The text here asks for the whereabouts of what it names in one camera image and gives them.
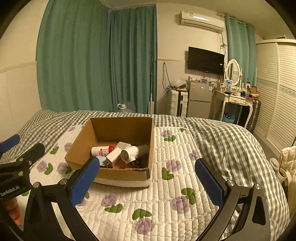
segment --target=green curtain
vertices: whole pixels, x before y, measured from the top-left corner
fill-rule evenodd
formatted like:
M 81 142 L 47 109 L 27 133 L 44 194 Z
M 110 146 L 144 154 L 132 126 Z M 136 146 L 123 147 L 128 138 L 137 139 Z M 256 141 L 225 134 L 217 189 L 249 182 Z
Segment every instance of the green curtain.
M 49 0 L 36 49 L 43 109 L 114 109 L 107 15 L 108 8 L 98 0 Z
M 236 59 L 242 69 L 242 81 L 256 81 L 257 51 L 254 27 L 250 24 L 239 23 L 235 17 L 225 17 L 228 36 L 229 60 Z
M 151 69 L 153 100 L 156 100 L 156 7 L 110 10 L 109 21 L 113 106 L 130 102 L 137 113 L 147 113 Z

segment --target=television screen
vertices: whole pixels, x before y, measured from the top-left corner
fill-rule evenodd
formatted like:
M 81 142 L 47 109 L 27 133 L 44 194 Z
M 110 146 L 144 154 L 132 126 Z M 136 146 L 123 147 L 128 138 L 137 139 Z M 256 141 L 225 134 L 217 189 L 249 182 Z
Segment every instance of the television screen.
M 188 69 L 223 75 L 224 55 L 205 49 L 188 47 Z

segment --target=floor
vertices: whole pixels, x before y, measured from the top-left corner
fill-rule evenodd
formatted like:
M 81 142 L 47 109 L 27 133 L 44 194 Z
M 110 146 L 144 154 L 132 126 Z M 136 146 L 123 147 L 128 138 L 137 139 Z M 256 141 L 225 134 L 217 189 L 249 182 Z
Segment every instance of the floor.
M 274 157 L 275 159 L 278 159 L 277 156 L 273 153 L 273 151 L 256 134 L 253 134 L 253 135 L 262 146 L 262 149 L 266 155 L 267 160 L 270 160 L 270 158 L 272 157 Z

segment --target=gingham bedspread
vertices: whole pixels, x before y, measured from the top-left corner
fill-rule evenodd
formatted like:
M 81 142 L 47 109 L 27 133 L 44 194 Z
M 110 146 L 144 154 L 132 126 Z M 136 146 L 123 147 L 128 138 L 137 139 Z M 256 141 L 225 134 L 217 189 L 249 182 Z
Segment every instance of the gingham bedspread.
M 20 130 L 20 143 L 3 155 L 1 163 L 15 161 L 37 142 L 44 144 L 48 152 L 67 129 L 73 125 L 83 125 L 90 118 L 118 116 L 144 115 L 102 111 L 60 113 L 49 110 L 39 111 Z M 155 127 L 172 126 L 188 129 L 196 142 L 198 151 L 215 170 L 222 173 L 225 179 L 232 179 L 238 185 L 249 187 L 254 183 L 260 183 L 267 197 L 271 240 L 277 239 L 289 223 L 288 204 L 260 144 L 251 133 L 237 125 L 208 119 L 169 115 L 153 115 L 153 119 Z M 226 236 L 234 227 L 238 212 L 234 213 Z

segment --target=ceiling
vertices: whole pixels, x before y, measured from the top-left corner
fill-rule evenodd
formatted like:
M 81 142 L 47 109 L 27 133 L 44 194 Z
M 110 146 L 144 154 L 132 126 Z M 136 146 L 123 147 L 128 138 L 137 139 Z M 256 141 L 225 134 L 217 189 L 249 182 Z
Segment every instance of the ceiling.
M 265 0 L 101 0 L 101 2 L 112 9 L 149 3 L 192 5 L 229 14 L 240 21 L 252 24 L 255 32 L 264 39 L 276 38 L 284 34 L 287 38 L 294 39 L 283 19 Z

